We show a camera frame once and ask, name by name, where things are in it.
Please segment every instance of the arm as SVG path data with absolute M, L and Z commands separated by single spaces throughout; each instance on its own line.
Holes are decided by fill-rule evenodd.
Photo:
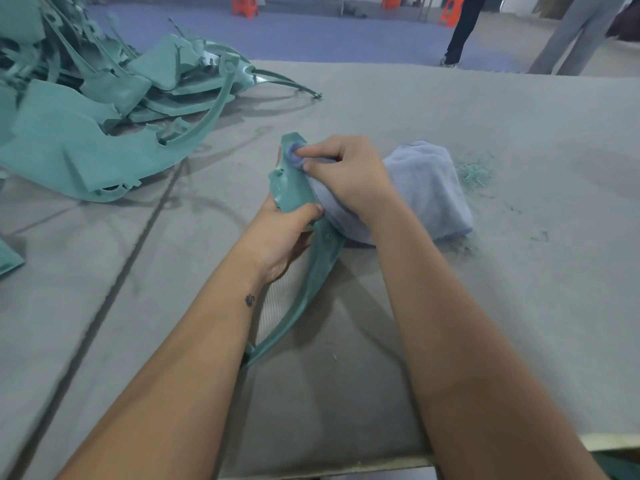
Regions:
M 305 168 L 371 229 L 445 478 L 604 480 L 572 425 L 395 192 L 375 149 L 362 138 L 332 137 L 298 154 L 342 160 Z
M 211 478 L 251 316 L 320 217 L 269 198 L 187 313 L 108 409 L 58 480 Z

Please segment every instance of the black pants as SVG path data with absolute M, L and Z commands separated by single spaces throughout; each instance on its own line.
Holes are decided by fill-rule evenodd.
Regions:
M 462 11 L 460 12 L 460 21 L 456 25 L 456 29 L 453 31 L 453 37 L 447 47 L 447 53 L 445 57 L 445 64 L 457 64 L 460 62 L 460 56 L 462 56 L 462 49 L 465 47 L 465 42 L 474 31 L 478 16 L 480 16 L 480 10 L 484 6 L 486 0 L 465 0 L 462 3 Z

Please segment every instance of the shoe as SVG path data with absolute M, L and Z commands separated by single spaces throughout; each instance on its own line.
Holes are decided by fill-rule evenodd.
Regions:
M 447 60 L 447 56 L 445 55 L 440 60 L 440 67 L 446 67 L 447 69 L 455 69 L 456 67 L 458 67 L 460 65 L 460 62 L 457 62 L 455 64 L 447 64 L 446 60 Z

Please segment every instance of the person's right arm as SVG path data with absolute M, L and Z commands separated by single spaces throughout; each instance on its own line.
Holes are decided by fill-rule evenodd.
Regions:
M 447 480 L 605 480 L 571 423 L 455 277 L 364 137 L 307 146 L 305 170 L 372 233 L 413 389 Z

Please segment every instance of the lavender towel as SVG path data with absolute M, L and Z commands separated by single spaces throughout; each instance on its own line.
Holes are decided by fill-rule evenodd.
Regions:
M 285 158 L 299 169 L 304 161 L 294 152 L 302 146 L 293 144 L 285 152 Z M 321 161 L 335 162 L 331 159 Z M 396 190 L 432 240 L 465 235 L 473 230 L 471 210 L 445 148 L 426 141 L 401 144 L 385 158 L 384 163 Z M 338 202 L 322 183 L 315 178 L 307 178 L 329 221 L 349 239 L 373 244 L 369 229 L 357 215 Z

